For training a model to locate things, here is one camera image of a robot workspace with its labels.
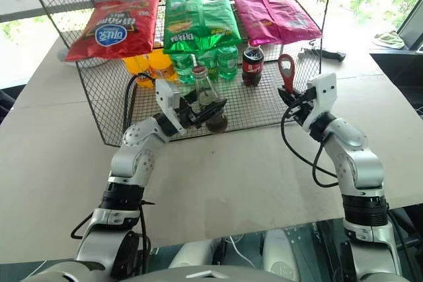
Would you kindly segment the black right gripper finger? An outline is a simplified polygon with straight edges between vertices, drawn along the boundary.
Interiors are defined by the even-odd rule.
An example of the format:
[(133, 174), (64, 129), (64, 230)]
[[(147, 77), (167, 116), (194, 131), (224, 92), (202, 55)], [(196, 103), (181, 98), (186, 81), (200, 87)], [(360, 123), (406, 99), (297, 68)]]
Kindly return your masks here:
[(286, 110), (286, 117), (299, 117), (304, 118), (306, 116), (306, 110), (305, 110), (305, 102), (299, 101), (295, 104), (291, 104), (288, 106), (288, 109)]
[(297, 91), (290, 92), (285, 87), (278, 87), (278, 94), (285, 104), (295, 104), (302, 98), (301, 93)]

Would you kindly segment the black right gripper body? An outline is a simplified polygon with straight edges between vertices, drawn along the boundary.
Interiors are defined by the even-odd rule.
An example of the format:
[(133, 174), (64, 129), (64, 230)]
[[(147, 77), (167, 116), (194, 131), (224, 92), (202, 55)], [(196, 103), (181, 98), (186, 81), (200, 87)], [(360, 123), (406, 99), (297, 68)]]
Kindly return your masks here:
[(308, 88), (302, 93), (294, 92), (293, 96), (296, 104), (294, 107), (295, 110), (292, 111), (292, 116), (302, 126), (313, 109), (311, 103), (315, 99), (315, 89)]

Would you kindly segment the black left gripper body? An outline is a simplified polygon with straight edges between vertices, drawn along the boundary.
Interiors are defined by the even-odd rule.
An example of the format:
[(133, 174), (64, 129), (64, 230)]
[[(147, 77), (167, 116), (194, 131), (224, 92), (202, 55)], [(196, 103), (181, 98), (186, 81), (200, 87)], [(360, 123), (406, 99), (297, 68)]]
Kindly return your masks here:
[(197, 123), (197, 113), (193, 111), (192, 105), (187, 105), (184, 101), (184, 96), (180, 97), (179, 107), (177, 108), (177, 116), (179, 123), (185, 129), (195, 127), (200, 129), (202, 124)]

